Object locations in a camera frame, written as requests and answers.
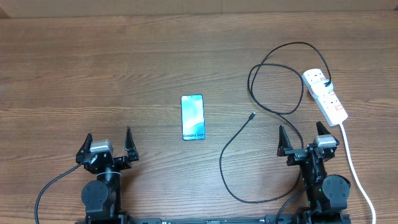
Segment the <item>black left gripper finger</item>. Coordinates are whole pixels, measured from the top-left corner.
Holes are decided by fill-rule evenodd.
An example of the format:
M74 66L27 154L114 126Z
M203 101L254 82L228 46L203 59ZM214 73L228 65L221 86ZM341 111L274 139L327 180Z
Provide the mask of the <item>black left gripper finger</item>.
M81 148L78 150L77 152L77 156L84 156L85 154L87 154L90 150L90 146L91 143L93 142L93 137L91 133L88 133L86 136L86 139L83 143L83 145L81 146Z
M132 139L132 132L130 127L127 127L126 131L126 140L125 140L125 151L127 152L127 156L131 162L139 160L139 154L137 152L136 146Z

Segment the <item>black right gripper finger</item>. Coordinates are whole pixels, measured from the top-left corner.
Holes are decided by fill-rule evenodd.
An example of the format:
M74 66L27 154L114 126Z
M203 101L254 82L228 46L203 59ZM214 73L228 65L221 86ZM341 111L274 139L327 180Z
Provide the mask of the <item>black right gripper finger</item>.
M277 155L279 157L288 156L291 154L292 145L283 125L279 126L279 144L277 148Z
M317 126L317 131L318 131L318 135L322 136L322 135L328 135L330 134L330 132L327 130L327 128L322 124L321 121L318 121L316 123Z

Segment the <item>Samsung Galaxy smartphone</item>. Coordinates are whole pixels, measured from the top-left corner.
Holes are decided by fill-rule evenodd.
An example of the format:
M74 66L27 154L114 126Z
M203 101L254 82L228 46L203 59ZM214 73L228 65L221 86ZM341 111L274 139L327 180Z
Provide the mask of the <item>Samsung Galaxy smartphone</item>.
M182 138L184 141L206 138L203 95L181 97Z

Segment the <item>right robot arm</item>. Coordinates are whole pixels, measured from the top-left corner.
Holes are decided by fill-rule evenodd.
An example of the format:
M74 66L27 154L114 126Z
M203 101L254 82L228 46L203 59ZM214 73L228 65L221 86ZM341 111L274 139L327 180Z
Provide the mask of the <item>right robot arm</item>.
M293 149L283 126L279 127L277 155L287 158L288 166L299 166L303 190L293 195L281 206L276 223L350 223L347 209L350 181L341 175L328 175L324 162L335 156L340 142L321 122L317 122L318 135L302 149ZM284 208L302 193L307 194L308 207L298 209L293 215L282 215Z

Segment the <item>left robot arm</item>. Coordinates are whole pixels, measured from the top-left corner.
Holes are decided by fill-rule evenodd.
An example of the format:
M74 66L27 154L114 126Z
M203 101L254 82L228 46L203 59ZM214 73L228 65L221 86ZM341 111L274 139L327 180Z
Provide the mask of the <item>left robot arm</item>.
M88 134L76 154L76 163L94 174L96 180L87 183L81 191L85 205L85 223L132 223L127 212L122 211L121 171L130 169L139 154L127 127L125 156L114 157L111 141L94 141Z

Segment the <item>white charger adapter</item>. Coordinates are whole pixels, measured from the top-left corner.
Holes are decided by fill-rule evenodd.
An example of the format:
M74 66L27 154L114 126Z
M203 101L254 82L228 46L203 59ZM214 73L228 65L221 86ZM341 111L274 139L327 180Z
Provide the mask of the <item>white charger adapter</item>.
M310 85L310 91L315 98L319 98L321 96L325 96L329 94L334 89L334 86L331 81L327 79L322 79L319 81L315 81Z

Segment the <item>white power strip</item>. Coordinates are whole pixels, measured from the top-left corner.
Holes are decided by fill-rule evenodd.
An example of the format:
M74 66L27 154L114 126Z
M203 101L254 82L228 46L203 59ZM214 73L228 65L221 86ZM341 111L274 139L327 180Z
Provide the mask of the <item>white power strip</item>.
M302 79L311 96L313 97L310 91L310 85L315 81L326 79L326 77L320 69L313 68L305 71L302 75ZM329 126L340 125L348 118L347 112L343 108L343 105L333 90L325 96L321 96L319 98L313 97L313 99L318 105Z

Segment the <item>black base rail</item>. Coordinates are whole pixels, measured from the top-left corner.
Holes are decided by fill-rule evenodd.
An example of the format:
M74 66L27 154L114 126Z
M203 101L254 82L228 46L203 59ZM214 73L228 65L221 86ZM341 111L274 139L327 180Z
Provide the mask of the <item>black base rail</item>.
M305 220L301 221L297 220L294 217L295 215L280 215L278 223L280 224L293 224L293 223L306 223ZM128 223L128 224L273 224L276 223L276 215L266 215L261 218L211 218L211 219L176 219L176 220L162 220L160 218L131 218L128 217L127 220L123 220L122 218L116 220L100 220L100 221L91 221L82 220L75 222L76 224L83 223ZM326 220L317 220L313 223L343 223L349 224L351 223L351 219L349 215L343 215L342 221L338 222L336 219L332 219L330 221Z

